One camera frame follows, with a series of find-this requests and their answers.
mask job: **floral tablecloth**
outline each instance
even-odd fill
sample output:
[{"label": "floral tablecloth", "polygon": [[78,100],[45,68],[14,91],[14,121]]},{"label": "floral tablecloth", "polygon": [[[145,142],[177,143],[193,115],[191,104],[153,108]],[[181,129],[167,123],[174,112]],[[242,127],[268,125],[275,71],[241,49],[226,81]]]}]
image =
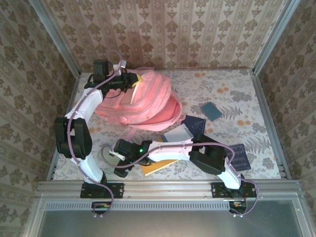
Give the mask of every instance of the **floral tablecloth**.
[{"label": "floral tablecloth", "polygon": [[[251,164],[251,169],[242,171],[246,178],[280,178],[277,162],[271,148],[268,133],[260,111],[251,72],[242,70],[205,70],[205,71],[160,71],[172,78],[173,89],[181,98],[184,113],[206,119],[205,135],[227,145],[243,143]],[[80,98],[83,86],[89,74],[82,74],[75,103]],[[213,122],[200,110],[200,106],[213,102],[223,116]],[[178,126],[174,124],[162,132],[138,130],[134,142],[158,139],[161,134]],[[108,180],[121,179],[113,173],[114,168],[107,166],[100,157],[103,145],[112,145],[123,138],[129,128],[106,125],[93,114],[88,124],[93,140],[92,153],[99,167]],[[63,155],[59,160],[53,177],[54,180],[82,180],[77,167]],[[136,165],[125,180],[205,180],[217,179],[217,176],[202,172],[190,161],[178,161],[167,168],[145,176]]]}]

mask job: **floral wallpaper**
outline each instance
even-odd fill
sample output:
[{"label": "floral wallpaper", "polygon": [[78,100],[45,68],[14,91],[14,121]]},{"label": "floral wallpaper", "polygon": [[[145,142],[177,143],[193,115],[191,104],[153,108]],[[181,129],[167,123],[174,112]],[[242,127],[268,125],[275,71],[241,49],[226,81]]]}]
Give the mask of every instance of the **floral wallpaper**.
[{"label": "floral wallpaper", "polygon": [[292,178],[316,221],[316,1],[301,1],[259,77]]},{"label": "floral wallpaper", "polygon": [[0,0],[0,236],[22,234],[74,77],[27,0]]},{"label": "floral wallpaper", "polygon": [[252,67],[285,0],[42,0],[82,71],[117,49],[129,68]]}]

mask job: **book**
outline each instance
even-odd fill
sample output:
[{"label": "book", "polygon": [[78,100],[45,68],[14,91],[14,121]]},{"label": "book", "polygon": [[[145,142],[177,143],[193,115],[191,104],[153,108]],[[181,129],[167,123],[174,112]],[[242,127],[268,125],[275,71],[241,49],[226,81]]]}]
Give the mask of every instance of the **book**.
[{"label": "book", "polygon": [[[245,146],[244,144],[237,144],[230,146],[235,151],[235,157],[232,161],[232,166],[235,168],[236,171],[243,171],[251,169]],[[226,149],[227,157],[230,159],[232,157],[232,152]]]},{"label": "book", "polygon": [[183,120],[181,124],[185,124],[192,135],[195,136],[198,134],[204,134],[206,120],[204,118],[186,115],[185,120]]},{"label": "book", "polygon": [[209,118],[209,120],[214,121],[220,118],[223,114],[212,104],[208,102],[205,105],[201,106],[200,109],[203,113]]}]

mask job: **cable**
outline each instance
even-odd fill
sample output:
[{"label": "cable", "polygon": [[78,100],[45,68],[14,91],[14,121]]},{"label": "cable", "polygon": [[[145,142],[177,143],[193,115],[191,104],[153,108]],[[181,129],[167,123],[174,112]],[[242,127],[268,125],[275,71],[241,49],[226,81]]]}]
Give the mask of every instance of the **cable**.
[{"label": "cable", "polygon": [[114,74],[114,65],[113,65],[113,63],[111,63],[110,61],[108,61],[108,63],[110,63],[110,64],[111,64],[111,67],[112,67],[112,75],[110,75],[110,77],[111,77],[111,76],[113,76],[113,74]]},{"label": "cable", "polygon": [[[97,213],[95,212],[95,208],[96,208],[97,206],[104,206],[104,203],[103,203],[103,202],[96,202],[96,203],[93,204],[92,213],[94,214],[94,217],[97,217]],[[109,209],[107,209],[106,211],[104,211],[104,213],[100,214],[100,217],[103,217],[103,214],[106,215],[108,210],[109,210]]]},{"label": "cable", "polygon": [[250,211],[252,211],[252,209],[253,209],[253,208],[255,207],[255,205],[257,204],[260,189],[259,189],[258,184],[255,183],[255,182],[253,182],[252,180],[248,180],[248,179],[244,179],[244,178],[240,178],[240,179],[241,179],[242,181],[246,182],[246,183],[253,184],[253,185],[255,186],[255,188],[257,188],[257,197],[256,197],[255,202],[253,203],[252,207],[251,207],[248,211],[246,211],[246,212],[244,212],[244,213],[240,213],[240,212],[236,211],[236,215],[242,217],[242,216],[248,214]]},{"label": "cable", "polygon": [[92,77],[93,77],[93,73],[89,76],[88,81],[91,81]]},{"label": "cable", "polygon": [[248,207],[248,203],[247,203],[247,194],[245,194],[245,200],[244,200],[244,202],[246,203],[246,209],[247,209],[247,207]]},{"label": "cable", "polygon": [[227,165],[230,165],[232,163],[234,157],[235,157],[235,152],[233,153],[232,157],[228,160]]},{"label": "cable", "polygon": [[115,96],[112,96],[112,97],[106,97],[106,98],[107,98],[107,99],[113,99],[113,98],[118,97],[121,93],[122,93],[122,91],[120,91],[118,95],[115,95]]},{"label": "cable", "polygon": [[118,54],[119,56],[119,64],[118,64],[118,69],[108,78],[106,79],[104,82],[98,84],[95,88],[93,88],[92,90],[90,90],[84,97],[82,100],[80,100],[80,102],[77,104],[76,108],[75,108],[75,111],[73,112],[73,114],[70,116],[69,118],[69,121],[68,121],[68,125],[67,125],[67,139],[68,139],[68,146],[69,146],[69,150],[70,150],[70,154],[72,156],[72,158],[74,159],[74,161],[77,163],[78,165],[78,168],[80,170],[80,172],[83,174],[83,176],[88,179],[90,182],[92,182],[93,184],[96,184],[98,186],[101,186],[103,188],[105,188],[106,190],[109,191],[110,195],[111,195],[111,203],[110,203],[110,206],[108,208],[108,211],[111,209],[112,207],[112,203],[114,201],[114,195],[113,195],[113,192],[111,191],[111,189],[109,189],[109,187],[103,185],[103,184],[100,184],[98,183],[97,181],[91,179],[83,170],[82,168],[80,167],[80,161],[76,158],[75,156],[75,153],[74,153],[74,149],[73,149],[73,145],[71,143],[71,137],[70,137],[70,131],[71,131],[71,123],[72,123],[72,120],[74,119],[75,115],[77,114],[79,108],[81,107],[81,105],[83,104],[83,102],[86,100],[86,98],[91,94],[93,93],[94,91],[96,91],[99,87],[103,86],[105,83],[107,83],[108,81],[112,80],[116,75],[119,74],[119,71],[122,67],[122,56],[120,55],[119,52],[117,52],[116,50],[110,50],[109,52],[115,52]]}]

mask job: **metal bracket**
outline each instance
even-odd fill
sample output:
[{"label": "metal bracket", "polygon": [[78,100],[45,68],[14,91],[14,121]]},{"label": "metal bracket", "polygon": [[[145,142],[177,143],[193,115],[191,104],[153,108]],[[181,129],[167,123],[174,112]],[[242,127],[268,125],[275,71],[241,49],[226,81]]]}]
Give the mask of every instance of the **metal bracket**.
[{"label": "metal bracket", "polygon": [[[114,198],[123,198],[124,183],[107,183],[105,185],[111,189]],[[80,198],[111,198],[111,195],[105,188],[99,185],[84,182]]]},{"label": "metal bracket", "polygon": [[247,198],[257,197],[255,186],[251,183],[242,182],[239,190],[228,189],[224,183],[211,183],[213,198]]}]

